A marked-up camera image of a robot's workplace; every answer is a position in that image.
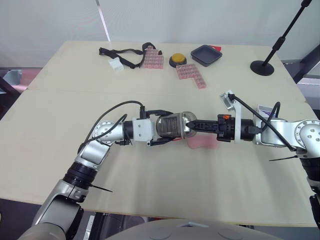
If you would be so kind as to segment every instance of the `silver robot arm segment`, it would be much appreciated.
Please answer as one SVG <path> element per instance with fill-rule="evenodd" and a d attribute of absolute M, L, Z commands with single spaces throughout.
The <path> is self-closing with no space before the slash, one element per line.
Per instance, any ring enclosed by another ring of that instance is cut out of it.
<path fill-rule="evenodd" d="M 150 115 L 164 117 L 174 114 L 164 110 L 145 111 L 143 107 L 140 109 L 140 119 L 120 122 L 117 126 L 112 121 L 99 122 L 91 133 L 92 139 L 96 139 L 89 140 L 82 146 L 63 179 L 58 181 L 36 213 L 32 227 L 19 240 L 69 240 L 74 237 L 84 212 L 78 203 L 85 200 L 89 187 L 95 187 L 92 182 L 107 158 L 112 144 L 124 146 L 130 144 L 132 139 L 136 142 L 145 142 L 147 147 L 151 147 L 180 137 L 161 137 L 159 134 L 160 138 L 154 139 L 156 125 L 151 121 Z M 163 126 L 170 127 L 165 123 L 158 125 L 161 129 Z"/>
<path fill-rule="evenodd" d="M 320 228 L 320 121 L 306 119 L 288 122 L 278 117 L 264 118 L 230 90 L 220 98 L 229 111 L 235 111 L 235 117 L 219 114 L 217 121 L 194 120 L 186 125 L 196 132 L 217 134 L 218 141 L 234 140 L 237 143 L 241 139 L 253 141 L 256 145 L 288 147 L 295 151 L 294 157 L 300 158 L 307 181 L 316 193 L 309 200 L 315 222 Z M 240 103 L 253 113 L 253 120 L 240 119 Z"/>

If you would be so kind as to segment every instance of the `black base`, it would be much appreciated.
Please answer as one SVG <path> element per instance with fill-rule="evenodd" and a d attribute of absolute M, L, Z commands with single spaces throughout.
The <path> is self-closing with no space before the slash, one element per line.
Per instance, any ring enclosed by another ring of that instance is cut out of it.
<path fill-rule="evenodd" d="M 263 62 L 264 61 L 259 61 L 259 60 L 253 61 L 250 64 L 251 70 L 261 76 L 269 76 L 269 75 L 273 74 L 275 71 L 274 67 L 269 63 L 267 63 L 265 66 L 262 66 Z"/>

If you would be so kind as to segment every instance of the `white table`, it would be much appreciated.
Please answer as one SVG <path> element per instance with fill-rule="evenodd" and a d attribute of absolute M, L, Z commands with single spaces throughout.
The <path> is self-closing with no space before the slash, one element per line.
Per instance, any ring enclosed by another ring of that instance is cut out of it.
<path fill-rule="evenodd" d="M 179 80 L 168 65 L 174 52 L 193 63 L 189 52 L 198 45 L 155 44 L 163 51 L 164 69 L 126 68 L 115 74 L 109 58 L 98 55 L 99 47 L 108 44 L 66 42 L 0 121 L 0 198 L 41 204 L 72 164 L 96 118 L 122 101 L 215 120 L 227 113 L 219 95 L 232 89 L 252 107 L 280 101 L 279 116 L 288 121 L 315 118 L 277 56 L 271 61 L 271 76 L 249 69 L 253 60 L 268 54 L 268 47 L 223 46 L 223 56 L 214 65 L 197 64 L 208 83 L 198 90 L 191 79 Z M 139 49 L 141 44 L 112 46 Z M 141 59 L 127 56 L 133 62 Z M 123 106 L 105 119 L 117 120 L 123 113 L 137 117 L 138 106 Z M 243 118 L 252 115 L 244 110 Z M 313 192 L 300 160 L 268 161 L 291 155 L 286 148 L 251 142 L 220 142 L 215 150 L 190 149 L 183 141 L 150 148 L 143 143 L 115 145 L 93 182 L 114 192 L 91 189 L 82 206 L 130 215 L 315 226 L 309 203 Z"/>

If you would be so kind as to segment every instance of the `black cable tie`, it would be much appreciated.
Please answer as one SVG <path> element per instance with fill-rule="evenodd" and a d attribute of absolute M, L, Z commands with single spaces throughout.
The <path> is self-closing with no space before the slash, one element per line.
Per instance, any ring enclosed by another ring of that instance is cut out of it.
<path fill-rule="evenodd" d="M 95 185 L 90 184 L 89 187 L 93 187 L 93 188 L 96 188 L 96 189 L 101 189 L 101 190 L 104 190 L 104 191 L 108 191 L 108 192 L 113 193 L 113 191 L 108 190 L 108 189 L 103 188 L 103 187 L 100 187 L 100 186 L 95 186 Z"/>
<path fill-rule="evenodd" d="M 284 157 L 284 158 L 272 159 L 272 160 L 269 160 L 269 162 L 271 162 L 271 161 L 279 161 L 279 160 L 286 160 L 286 159 L 294 159 L 294 158 L 297 158 L 297 157 L 298 157 L 297 155 L 294 155 L 294 156 L 289 156 L 289 157 Z"/>

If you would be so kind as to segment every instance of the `black tray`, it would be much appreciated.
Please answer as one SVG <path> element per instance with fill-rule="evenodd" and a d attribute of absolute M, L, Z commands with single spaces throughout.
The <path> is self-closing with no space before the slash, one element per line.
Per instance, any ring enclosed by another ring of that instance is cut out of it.
<path fill-rule="evenodd" d="M 200 63 L 201 65 L 208 67 L 213 64 L 219 58 L 222 53 L 215 50 L 209 45 L 202 45 L 191 52 L 192 59 Z"/>

